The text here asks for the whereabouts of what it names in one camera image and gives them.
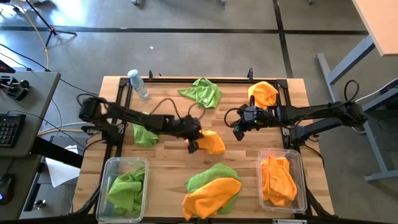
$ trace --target crumpled orange cloth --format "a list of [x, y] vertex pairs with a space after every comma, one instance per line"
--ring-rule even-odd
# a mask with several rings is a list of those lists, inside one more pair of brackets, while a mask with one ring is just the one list
[[186, 221], [192, 215], [206, 218], [217, 215], [217, 210], [225, 207], [232, 196], [241, 190], [242, 183], [232, 177], [215, 179], [192, 194], [186, 194], [182, 202], [182, 212]]
[[268, 156], [261, 162], [262, 199], [274, 205], [287, 206], [297, 195], [297, 187], [289, 173], [289, 161], [285, 157]]
[[203, 135], [203, 138], [196, 140], [200, 149], [206, 150], [209, 154], [224, 153], [225, 145], [217, 132], [205, 130], [200, 130], [199, 132]]
[[267, 82], [259, 82], [249, 87], [248, 97], [254, 96], [254, 105], [266, 109], [276, 103], [278, 91]]

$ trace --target green towel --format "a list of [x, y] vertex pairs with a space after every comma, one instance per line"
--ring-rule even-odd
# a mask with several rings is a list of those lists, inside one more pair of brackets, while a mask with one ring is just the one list
[[[232, 177], [238, 181], [241, 181], [235, 170], [229, 168], [228, 166], [225, 166], [222, 163], [217, 163], [210, 167], [210, 169], [191, 177], [189, 180], [186, 181], [185, 187], [187, 188], [188, 193], [194, 193], [194, 191], [196, 191], [197, 189], [221, 177]], [[239, 193], [232, 196], [226, 206], [224, 208], [220, 208], [217, 213], [228, 214], [229, 212], [231, 212], [232, 204], [237, 199], [238, 194]]]
[[141, 167], [116, 178], [108, 193], [108, 201], [115, 205], [116, 214], [139, 215], [141, 213], [144, 177], [145, 167]]
[[141, 146], [141, 147], [151, 147], [153, 146], [157, 140], [159, 140], [159, 137], [146, 130], [141, 125], [138, 124], [133, 124], [134, 128], [134, 144]]
[[179, 90], [179, 94], [196, 100], [197, 104], [205, 108], [216, 108], [221, 98], [221, 90], [218, 85], [210, 82], [207, 78], [199, 78], [191, 88]]

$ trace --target clear plastic bin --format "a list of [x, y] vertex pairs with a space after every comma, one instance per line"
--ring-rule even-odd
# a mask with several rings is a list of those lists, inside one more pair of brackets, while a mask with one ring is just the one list
[[[108, 192], [115, 179], [126, 172], [135, 171], [145, 167], [145, 177], [142, 186], [141, 214], [137, 215], [118, 215], [114, 213], [114, 205], [108, 202]], [[104, 174], [101, 181], [101, 191], [99, 193], [96, 218], [98, 223], [137, 223], [142, 220], [145, 213], [146, 192], [148, 182], [149, 163], [145, 158], [140, 157], [113, 157], [108, 159], [105, 164]]]
[[[274, 205], [270, 200], [263, 202], [262, 200], [262, 172], [261, 161], [267, 159], [268, 156], [286, 157], [290, 162], [289, 172], [297, 187], [297, 195], [293, 201], [289, 202], [286, 207]], [[307, 197], [305, 195], [305, 182], [303, 173], [303, 162], [301, 155], [295, 150], [289, 149], [261, 149], [257, 159], [257, 176], [260, 206], [268, 211], [273, 212], [289, 212], [303, 213], [307, 209]]]

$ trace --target black keyboard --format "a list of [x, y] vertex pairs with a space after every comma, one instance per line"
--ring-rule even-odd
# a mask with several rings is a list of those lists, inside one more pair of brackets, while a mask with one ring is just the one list
[[0, 113], [0, 148], [13, 148], [24, 125], [26, 115]]

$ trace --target computer mouse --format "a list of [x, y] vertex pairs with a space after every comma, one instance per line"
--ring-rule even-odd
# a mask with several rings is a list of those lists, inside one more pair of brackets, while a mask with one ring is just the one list
[[0, 177], [0, 205], [5, 205], [14, 196], [14, 175], [3, 174]]

